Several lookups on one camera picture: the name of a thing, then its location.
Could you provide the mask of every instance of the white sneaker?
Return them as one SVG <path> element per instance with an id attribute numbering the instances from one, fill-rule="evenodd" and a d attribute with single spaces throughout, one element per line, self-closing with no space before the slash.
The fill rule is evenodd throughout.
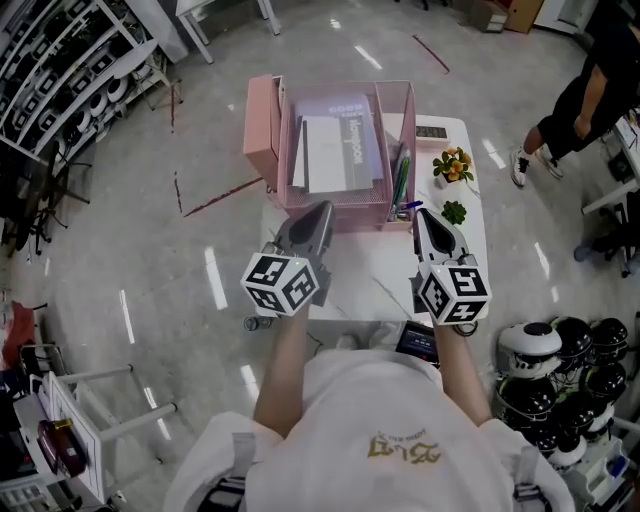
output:
<path id="1" fill-rule="evenodd" d="M 343 334 L 336 343 L 336 350 L 358 350 L 358 348 L 358 338 L 353 334 Z"/>
<path id="2" fill-rule="evenodd" d="M 522 188 L 527 182 L 525 172 L 529 167 L 529 159 L 523 156 L 522 148 L 511 153 L 511 179 L 516 187 Z"/>
<path id="3" fill-rule="evenodd" d="M 549 148 L 546 144 L 542 146 L 538 151 L 536 151 L 536 156 L 538 157 L 538 160 L 540 160 L 549 170 L 551 176 L 559 180 L 564 178 L 564 172 L 558 165 L 558 162 L 551 155 L 551 151 L 549 151 Z"/>

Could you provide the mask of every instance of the polished concrete floor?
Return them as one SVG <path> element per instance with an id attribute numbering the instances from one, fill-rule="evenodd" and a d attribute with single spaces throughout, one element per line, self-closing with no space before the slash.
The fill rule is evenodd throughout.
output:
<path id="1" fill-rule="evenodd" d="M 223 32 L 210 46 L 213 65 L 193 53 L 177 68 L 185 101 L 176 109 L 175 132 L 169 110 L 138 104 L 85 155 L 94 167 L 79 172 L 75 186 L 91 205 L 65 201 L 61 217 L 69 229 L 52 225 L 53 242 L 40 257 L 14 256 L 14 297 L 49 303 L 43 326 L 73 370 L 131 363 L 147 396 L 179 406 L 162 430 L 140 437 L 165 465 L 124 490 L 133 510 L 159 509 L 177 464 L 211 416 L 249 414 L 263 375 L 273 330 L 244 330 L 251 307 L 239 279 L 258 249 L 264 184 L 185 217 L 256 177 L 242 155 L 252 76 L 284 74 L 288 84 L 411 80 L 419 113 L 466 122 L 494 295 L 489 318 L 470 340 L 487 386 L 496 333 L 511 323 L 615 315 L 631 327 L 638 278 L 621 279 L 616 264 L 572 258 L 599 222 L 597 214 L 583 217 L 581 206 L 613 188 L 601 145 L 570 155 L 562 181 L 538 167 L 518 190 L 509 177 L 510 152 L 550 112 L 580 70 L 583 50 L 538 30 L 482 34 L 454 10 L 432 4 L 424 12 L 406 0 L 276 1 L 280 36 L 257 18 Z M 228 302 L 223 310 L 212 294 L 216 268 Z M 341 331 L 374 328 L 315 322 L 310 334 L 330 346 Z M 316 346 L 310 338 L 310 356 Z M 100 390 L 118 412 L 144 411 L 133 381 L 105 381 Z"/>

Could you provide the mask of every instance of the white table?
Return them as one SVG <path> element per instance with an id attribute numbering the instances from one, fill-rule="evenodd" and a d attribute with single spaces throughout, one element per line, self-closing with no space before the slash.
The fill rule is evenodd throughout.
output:
<path id="1" fill-rule="evenodd" d="M 115 442 L 118 438 L 132 430 L 155 422 L 176 411 L 174 404 L 154 409 L 152 412 L 133 420 L 120 423 L 86 386 L 86 382 L 107 377 L 119 377 L 133 371 L 131 366 L 116 368 L 103 372 L 78 373 L 58 377 L 49 372 L 49 418 L 57 421 L 71 418 L 73 431 L 80 443 L 85 447 L 87 468 L 78 479 L 87 487 L 100 503 L 106 503 L 115 491 L 148 473 L 153 466 L 160 463 L 155 459 L 151 464 L 131 472 L 124 478 L 115 481 Z M 78 384 L 76 397 L 71 394 L 68 384 Z M 109 425 L 106 430 L 99 429 L 92 418 L 99 417 Z M 107 472 L 111 482 L 107 482 Z"/>
<path id="2" fill-rule="evenodd" d="M 622 150 L 629 160 L 629 165 L 631 165 L 634 177 L 626 183 L 620 185 L 613 192 L 609 192 L 608 194 L 602 196 L 600 199 L 597 199 L 593 203 L 585 206 L 582 209 L 583 215 L 599 210 L 600 208 L 609 204 L 619 203 L 624 199 L 627 193 L 633 192 L 640 187 L 640 151 L 638 150 L 638 143 L 640 143 L 640 141 L 636 141 L 636 136 L 631 130 L 628 121 L 624 117 L 618 119 L 618 122 L 615 124 L 613 131 L 620 139 Z"/>
<path id="3" fill-rule="evenodd" d="M 396 138 L 400 135 L 402 118 L 402 114 L 384 114 L 385 129 Z M 446 128 L 451 146 L 462 147 L 473 159 L 467 128 L 460 119 L 418 115 L 416 120 L 420 125 Z M 445 201 L 460 201 L 464 205 L 467 218 L 456 227 L 466 238 L 469 251 L 475 255 L 481 272 L 488 279 L 478 170 L 472 169 L 476 178 L 474 182 L 454 183 L 442 190 L 436 185 L 432 165 L 433 159 L 441 154 L 442 150 L 417 148 L 415 199 L 438 213 Z M 260 248 L 267 241 L 273 241 L 273 235 L 286 218 L 284 210 L 265 199 Z M 413 235 L 409 231 L 335 234 L 323 263 L 333 274 L 333 279 L 324 307 L 312 306 L 311 318 L 357 321 L 412 319 L 431 325 L 428 313 L 413 312 L 409 278 L 418 271 L 418 259 L 414 254 Z M 485 307 L 478 318 L 485 318 L 487 314 L 488 307 Z"/>
<path id="4" fill-rule="evenodd" d="M 200 28 L 200 25 L 198 25 L 198 20 L 195 19 L 193 13 L 214 1 L 215 0 L 178 0 L 176 4 L 176 16 L 180 19 L 180 22 L 191 39 L 193 39 L 193 42 L 198 47 L 198 50 L 200 50 L 204 60 L 207 61 L 207 64 L 213 63 L 213 58 L 209 50 L 207 50 L 207 45 L 210 41 L 202 31 L 202 28 Z M 258 5 L 260 6 L 262 18 L 269 20 L 273 35 L 277 36 L 280 33 L 280 22 L 278 22 L 278 18 L 276 18 L 273 12 L 271 0 L 258 0 Z"/>

